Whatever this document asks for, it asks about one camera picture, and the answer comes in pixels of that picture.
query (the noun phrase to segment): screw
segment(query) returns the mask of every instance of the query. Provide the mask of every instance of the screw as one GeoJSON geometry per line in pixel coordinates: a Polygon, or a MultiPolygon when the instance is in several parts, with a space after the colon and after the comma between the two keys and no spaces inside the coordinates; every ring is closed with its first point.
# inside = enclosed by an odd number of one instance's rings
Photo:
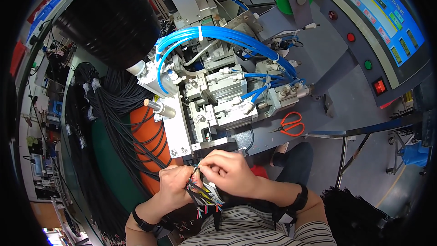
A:
{"type": "Polygon", "coordinates": [[[296,0],[299,5],[303,5],[306,3],[306,0],[296,0]]]}

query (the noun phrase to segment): orange scissors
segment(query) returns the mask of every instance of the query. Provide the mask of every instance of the orange scissors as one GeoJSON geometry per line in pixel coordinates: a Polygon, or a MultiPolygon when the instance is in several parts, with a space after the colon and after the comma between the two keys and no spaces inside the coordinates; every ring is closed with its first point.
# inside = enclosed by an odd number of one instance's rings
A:
{"type": "Polygon", "coordinates": [[[292,112],[288,113],[288,114],[287,114],[287,115],[282,119],[282,121],[281,121],[281,126],[280,126],[280,127],[276,128],[276,129],[273,129],[273,130],[270,131],[269,133],[276,132],[276,131],[280,131],[280,132],[282,132],[282,133],[284,133],[284,134],[287,134],[287,135],[289,135],[289,136],[292,136],[292,137],[300,136],[300,135],[302,135],[303,130],[305,130],[305,125],[301,122],[301,120],[302,120],[302,115],[301,115],[299,112],[292,111],[292,112]],[[285,123],[285,119],[287,119],[287,117],[290,116],[290,115],[292,115],[292,114],[296,114],[296,115],[298,115],[298,116],[299,116],[299,119],[297,119],[297,120],[295,120],[295,121],[291,121],[291,122],[285,123]],[[290,130],[290,129],[292,129],[292,128],[295,128],[295,127],[297,127],[298,125],[302,125],[302,130],[301,130],[298,134],[290,134],[290,133],[287,132],[288,130],[290,130]]]}

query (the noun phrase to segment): black watch strap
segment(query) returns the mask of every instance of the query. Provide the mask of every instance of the black watch strap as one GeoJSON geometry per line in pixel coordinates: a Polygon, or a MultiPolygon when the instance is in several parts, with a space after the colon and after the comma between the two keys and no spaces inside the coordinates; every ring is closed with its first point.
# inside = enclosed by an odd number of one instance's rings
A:
{"type": "Polygon", "coordinates": [[[287,207],[279,208],[278,210],[272,213],[273,222],[281,222],[281,223],[291,223],[294,224],[297,221],[296,212],[302,210],[306,202],[308,201],[308,189],[305,185],[298,183],[302,192],[299,193],[296,197],[296,200],[292,205],[288,205],[287,207]]]}
{"type": "Polygon", "coordinates": [[[152,225],[145,222],[144,220],[140,219],[139,216],[137,215],[135,209],[137,208],[138,205],[139,204],[135,205],[134,210],[132,211],[132,216],[134,217],[134,220],[138,224],[138,227],[145,232],[153,231],[153,228],[155,228],[156,225],[152,225]]]}

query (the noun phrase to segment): striped shirt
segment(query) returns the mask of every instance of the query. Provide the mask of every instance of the striped shirt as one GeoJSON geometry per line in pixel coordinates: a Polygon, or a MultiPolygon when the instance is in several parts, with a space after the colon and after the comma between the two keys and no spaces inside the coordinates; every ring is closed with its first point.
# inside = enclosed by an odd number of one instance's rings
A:
{"type": "Polygon", "coordinates": [[[336,246],[331,229],[320,221],[309,222],[299,227],[290,238],[284,224],[277,223],[276,230],[271,214],[248,205],[236,206],[221,213],[220,232],[214,227],[212,216],[205,219],[200,232],[186,239],[184,246],[219,245],[290,245],[290,246],[336,246]]]}

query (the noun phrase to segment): black cylinder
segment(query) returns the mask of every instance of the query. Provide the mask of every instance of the black cylinder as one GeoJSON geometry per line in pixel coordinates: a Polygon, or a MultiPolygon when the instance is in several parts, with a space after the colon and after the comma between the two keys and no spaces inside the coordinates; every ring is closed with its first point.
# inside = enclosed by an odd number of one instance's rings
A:
{"type": "Polygon", "coordinates": [[[148,0],[68,0],[55,25],[107,66],[132,67],[160,35],[148,0]]]}

